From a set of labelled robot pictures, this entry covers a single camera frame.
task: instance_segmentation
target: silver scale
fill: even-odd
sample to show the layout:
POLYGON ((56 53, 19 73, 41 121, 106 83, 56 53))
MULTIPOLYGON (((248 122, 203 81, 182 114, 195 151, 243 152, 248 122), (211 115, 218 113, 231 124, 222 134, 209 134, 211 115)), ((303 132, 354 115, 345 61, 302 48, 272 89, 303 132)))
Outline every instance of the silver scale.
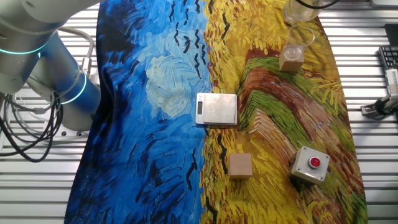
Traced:
POLYGON ((198 93, 196 123, 236 125, 238 97, 235 94, 198 93))

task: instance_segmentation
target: wooden block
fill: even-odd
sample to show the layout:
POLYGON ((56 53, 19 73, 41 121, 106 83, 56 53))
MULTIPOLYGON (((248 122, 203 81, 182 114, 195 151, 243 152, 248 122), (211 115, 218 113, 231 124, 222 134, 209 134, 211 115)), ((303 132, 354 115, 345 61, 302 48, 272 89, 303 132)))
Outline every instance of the wooden block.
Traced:
POLYGON ((230 154, 228 175, 230 179, 248 179, 253 176, 251 154, 230 154))
POLYGON ((285 58, 285 46, 279 55, 279 70, 281 72, 298 72, 304 64, 304 55, 297 60, 289 60, 285 58))

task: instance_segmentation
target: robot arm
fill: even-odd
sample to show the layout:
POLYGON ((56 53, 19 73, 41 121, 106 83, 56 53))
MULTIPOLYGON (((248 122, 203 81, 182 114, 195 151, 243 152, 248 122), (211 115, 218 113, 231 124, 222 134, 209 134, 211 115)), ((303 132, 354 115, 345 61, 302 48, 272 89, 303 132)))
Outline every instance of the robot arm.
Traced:
POLYGON ((19 91, 72 15, 103 0, 0 0, 0 92, 19 91))

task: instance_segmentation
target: black cable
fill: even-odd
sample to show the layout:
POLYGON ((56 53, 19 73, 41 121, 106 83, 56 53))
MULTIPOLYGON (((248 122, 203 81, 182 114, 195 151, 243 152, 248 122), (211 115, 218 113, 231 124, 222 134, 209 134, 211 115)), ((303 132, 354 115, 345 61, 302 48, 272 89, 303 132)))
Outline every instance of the black cable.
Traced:
POLYGON ((381 100, 376 100, 376 102, 374 103, 374 108, 376 109, 376 111, 377 111, 379 114, 384 115, 384 116, 392 115, 392 114, 394 114, 395 112, 397 112, 396 109, 391 109, 391 110, 389 110, 387 113, 384 112, 384 103, 383 103, 381 100))
POLYGON ((30 136, 32 136, 32 137, 34 137, 34 138, 36 138, 36 139, 41 139, 41 141, 48 140, 49 138, 54 137, 54 136, 56 135, 56 133, 58 132, 58 130, 59 130, 61 124, 62 124, 63 111, 59 108, 60 100, 58 100, 58 102, 56 102, 56 103, 57 103, 57 121, 56 121, 56 123, 55 123, 55 132, 54 132, 54 133, 47 133, 47 135, 46 135, 45 138, 40 138, 40 136, 38 136, 38 135, 36 135, 36 134, 34 134, 34 133, 31 133, 31 132, 22 124, 22 122, 19 120, 19 116, 16 114, 17 108, 13 107, 12 104, 9 104, 8 101, 5 102, 4 107, 3 107, 3 119, 4 119, 4 122, 5 122, 5 124, 6 124, 7 128, 8 128, 8 130, 9 130, 9 132, 10 132, 15 138, 17 138, 17 139, 20 140, 20 141, 26 142, 26 143, 33 143, 33 142, 35 142, 35 141, 26 140, 26 139, 23 139, 23 138, 19 137, 19 136, 12 130, 12 128, 10 127, 9 123, 7 122, 7 117, 8 117, 7 112, 8 112, 8 107, 11 106, 11 107, 12 107, 12 113, 14 114, 14 117, 15 117, 16 122, 19 124, 19 126, 20 126, 27 134, 29 134, 30 136))
POLYGON ((309 5, 309 4, 307 4, 307 3, 305 3, 305 2, 302 2, 301 0, 296 0, 298 3, 300 3, 301 5, 303 5, 303 6, 305 6, 305 7, 308 7, 308 8, 310 8, 310 9, 326 9, 326 8, 328 8, 328 7, 330 7, 330 6, 332 6, 332 5, 334 5, 334 4, 336 4, 336 3, 338 3, 340 0, 334 0, 333 2, 331 2, 331 3, 329 3, 329 4, 326 4, 326 5, 324 5, 324 6, 311 6, 311 5, 309 5))
POLYGON ((49 123, 47 124, 44 132, 40 135, 38 140, 34 141, 32 144, 26 146, 23 149, 21 149, 17 145, 15 140, 12 138, 11 133, 7 130, 7 127, 4 124, 5 121, 3 121, 3 119, 0 116, 0 128, 3 130, 4 135, 7 137, 8 141, 11 143, 13 148, 16 150, 16 152, 0 153, 0 157, 15 156, 17 154, 20 154, 23 158, 25 158, 25 159, 27 159, 28 161, 31 161, 31 162, 41 162, 41 161, 43 161, 48 156, 48 154, 50 152, 50 149, 51 149, 52 143, 53 143, 53 137, 55 136, 56 132, 58 131, 58 129, 60 127, 60 124, 62 123, 62 116, 63 116, 62 105, 61 105, 61 101, 58 99, 51 107, 51 115, 50 115, 49 123), (55 113, 55 110, 58 111, 57 112, 56 127, 54 126, 54 113, 55 113), (33 158, 29 157, 25 153, 26 150, 34 147, 37 143, 43 141, 44 139, 48 139, 49 140, 49 144, 47 146, 47 149, 46 149, 44 155, 41 158, 33 159, 33 158))
MULTIPOLYGON (((57 103, 57 105, 61 105, 60 99, 57 99, 57 102, 56 102, 56 103, 57 103)), ((34 134, 34 133, 31 133, 31 132, 22 124, 22 121, 19 120, 19 117, 18 117, 18 115, 16 114, 17 108, 14 108, 12 105, 11 105, 11 107, 12 107, 12 113, 14 114, 15 120, 16 120, 16 122, 19 124, 19 126, 20 126, 27 134, 29 134, 29 135, 31 135, 32 137, 38 139, 39 136, 36 135, 36 134, 34 134)), ((50 135, 50 134, 56 135, 56 133, 58 132, 58 130, 59 130, 60 127, 61 127, 62 117, 63 117, 63 111, 62 111, 61 109, 59 109, 59 107, 58 107, 58 108, 57 108, 57 121, 55 122, 55 132, 54 132, 54 133, 48 133, 47 137, 43 138, 43 140, 48 140, 49 138, 51 138, 51 135, 50 135)))

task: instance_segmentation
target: clear plastic cup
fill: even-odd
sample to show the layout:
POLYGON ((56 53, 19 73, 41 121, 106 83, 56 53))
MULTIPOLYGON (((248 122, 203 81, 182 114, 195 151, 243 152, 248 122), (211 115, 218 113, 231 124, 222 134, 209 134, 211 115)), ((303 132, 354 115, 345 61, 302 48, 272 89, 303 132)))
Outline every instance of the clear plastic cup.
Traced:
POLYGON ((304 50, 315 40, 312 29, 304 25, 295 25, 287 33, 287 43, 283 54, 288 60, 297 60, 304 50))
MULTIPOLYGON (((322 6, 323 0, 302 0, 311 6, 322 6)), ((298 21, 310 21, 315 18, 320 9, 310 9, 298 3, 296 0, 289 0, 284 7, 284 17, 289 23, 298 21)))

